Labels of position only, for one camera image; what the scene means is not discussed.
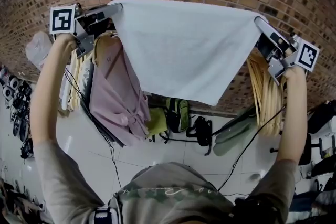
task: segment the green backpack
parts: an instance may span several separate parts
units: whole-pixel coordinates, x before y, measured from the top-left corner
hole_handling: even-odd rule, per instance
[[[167,98],[167,125],[174,133],[181,133],[189,127],[189,104],[186,100]]]

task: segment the pink shirt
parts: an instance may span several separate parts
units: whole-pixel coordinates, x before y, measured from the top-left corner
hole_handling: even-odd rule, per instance
[[[120,41],[108,48],[99,67],[94,66],[90,112],[126,146],[144,141],[148,134],[147,98]]]

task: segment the black cable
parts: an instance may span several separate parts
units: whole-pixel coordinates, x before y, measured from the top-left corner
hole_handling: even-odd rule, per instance
[[[300,166],[300,174],[301,174],[301,178],[300,178],[300,180],[303,178],[303,179],[305,179],[304,177],[303,177],[303,174],[302,174],[302,167]]]
[[[262,128],[264,128],[267,123],[269,123],[271,120],[273,120],[282,110],[284,110],[286,107],[286,105],[284,105],[282,107],[282,109],[280,109],[270,120],[268,120],[262,127],[259,128],[259,130],[255,133],[255,135],[252,137],[251,141],[247,144],[247,146],[244,148],[244,150],[242,151],[242,153],[239,155],[238,159],[233,163],[232,165],[232,170],[231,173],[229,175],[229,177],[224,181],[224,183],[218,188],[218,191],[220,191],[224,185],[228,182],[228,180],[230,179],[231,175],[233,174],[233,171],[235,170],[237,163],[239,161],[239,159],[241,158],[241,156],[244,154],[244,152],[246,151],[246,149],[250,146],[250,144],[253,142],[254,138],[256,138],[257,134],[261,131]]]
[[[231,194],[231,195],[224,195],[224,194],[223,194],[223,196],[225,196],[225,197],[230,197],[230,196],[234,196],[234,195],[248,196],[248,195],[250,195],[250,193],[249,193],[249,194],[233,193],[233,194]]]
[[[70,74],[70,75],[72,76],[73,81],[75,82],[77,88],[76,88],[76,87],[74,86],[74,84],[70,81],[69,76],[68,76],[68,74],[66,73],[66,71],[68,72],[68,74]],[[114,164],[114,166],[115,166],[115,171],[116,171],[116,174],[117,174],[118,183],[119,183],[120,188],[122,188],[122,187],[121,187],[121,183],[120,183],[120,179],[119,179],[119,173],[118,173],[118,169],[117,169],[116,161],[115,161],[115,158],[116,158],[116,157],[115,157],[115,156],[116,156],[115,154],[116,154],[116,153],[115,153],[115,151],[114,151],[114,147],[111,145],[111,142],[110,142],[110,140],[108,139],[108,137],[106,137],[106,135],[105,135],[103,132],[100,131],[100,129],[98,128],[96,122],[95,122],[95,121],[93,120],[93,118],[91,117],[90,110],[89,110],[88,107],[87,107],[86,99],[85,99],[84,95],[82,94],[82,92],[80,91],[79,86],[78,86],[78,84],[77,84],[75,78],[73,77],[73,75],[71,74],[71,72],[70,72],[67,68],[65,68],[64,75],[65,75],[66,79],[69,81],[70,85],[71,85],[71,86],[74,88],[74,90],[77,92],[78,97],[82,100],[82,102],[83,102],[83,106],[84,106],[84,108],[85,108],[86,111],[87,111],[87,115],[89,115],[91,121],[94,123],[95,127],[97,128],[97,130],[99,131],[99,133],[101,134],[101,136],[104,138],[104,140],[105,140],[105,141],[107,142],[107,144],[109,145],[109,147],[110,147],[110,153],[111,153],[111,158],[112,158],[112,162],[113,162],[113,164]]]

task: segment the white towel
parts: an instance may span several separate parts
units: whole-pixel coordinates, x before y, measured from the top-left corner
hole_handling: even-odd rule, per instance
[[[115,0],[113,22],[143,91],[216,105],[261,32],[257,13],[166,0]]]

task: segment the hand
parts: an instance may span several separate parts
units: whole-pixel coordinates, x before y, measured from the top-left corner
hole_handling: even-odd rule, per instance
[[[283,74],[287,81],[305,81],[306,74],[305,70],[300,66],[293,66],[287,68],[285,74]]]
[[[58,35],[55,40],[55,44],[70,47],[71,50],[74,50],[77,47],[75,37],[69,33]]]

